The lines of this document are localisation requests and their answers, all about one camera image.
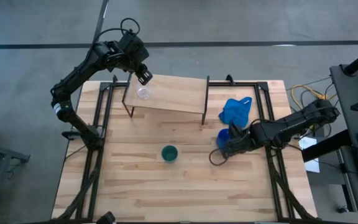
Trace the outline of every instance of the wooden board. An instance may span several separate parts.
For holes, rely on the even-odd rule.
[[[275,118],[290,114],[284,83],[268,81],[268,85]],[[99,82],[83,86],[78,114],[87,123],[92,123],[98,90]],[[95,220],[107,211],[119,222],[277,220],[264,149],[231,157],[220,167],[208,160],[218,131],[227,127],[218,118],[227,99],[252,97],[249,120],[258,118],[253,88],[210,87],[203,126],[199,114],[148,108],[136,108],[130,119],[121,103],[123,93],[123,88],[114,90]],[[264,95],[262,103],[267,117]],[[179,151],[174,164],[161,158],[168,144]],[[67,153],[82,145],[80,140],[70,142]],[[283,156],[292,192],[316,215],[301,153],[288,147]],[[82,150],[65,162],[52,217],[63,213],[79,191],[85,158],[86,150]],[[282,193],[280,198],[286,211]]]
[[[137,96],[140,86],[133,75],[125,99],[127,106],[204,113],[206,79],[153,75],[148,83],[150,98],[147,100]]]

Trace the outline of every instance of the concrete floor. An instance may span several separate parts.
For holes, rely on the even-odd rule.
[[[102,0],[0,0],[0,44],[91,42],[101,5]],[[145,42],[358,40],[358,0],[114,0],[109,3],[103,29],[118,26],[125,17],[139,21],[139,36]],[[119,35],[106,34],[102,40]],[[0,145],[31,154],[26,167],[18,168],[14,178],[4,182],[0,223],[50,218],[67,146],[60,133],[70,126],[56,118],[49,89],[86,52],[0,50]],[[358,45],[152,48],[149,53],[145,63],[152,73],[210,75],[212,80],[231,74],[238,80],[284,80],[290,88],[328,77],[331,65],[358,57]],[[127,78],[120,71],[113,74],[120,80]],[[92,77],[110,79],[108,72]],[[310,87],[323,92],[330,83],[325,80]],[[78,93],[72,98],[76,102]],[[342,117],[332,126],[332,134],[346,128]],[[321,183],[331,179],[335,170],[321,169],[321,174],[310,175],[319,216],[356,222],[352,214],[335,212],[334,206],[343,199],[327,197],[331,183]]]

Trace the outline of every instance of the blue cup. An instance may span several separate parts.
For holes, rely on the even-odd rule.
[[[220,149],[224,148],[227,140],[229,139],[230,139],[229,129],[225,128],[220,130],[218,136],[216,137],[216,144],[218,145],[218,148]]]
[[[162,159],[167,163],[173,163],[178,157],[178,149],[175,146],[165,146],[161,151]]]

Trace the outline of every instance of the blue cloth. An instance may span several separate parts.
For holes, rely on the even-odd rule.
[[[233,121],[233,124],[237,127],[244,128],[248,123],[251,104],[251,97],[245,97],[240,101],[228,99],[224,105],[223,112],[219,114],[219,118],[224,124],[229,124],[230,121]]]

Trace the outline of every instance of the dark green bowl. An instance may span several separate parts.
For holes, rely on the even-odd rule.
[[[175,146],[165,146],[161,152],[162,159],[167,163],[173,163],[178,157],[178,149]]]

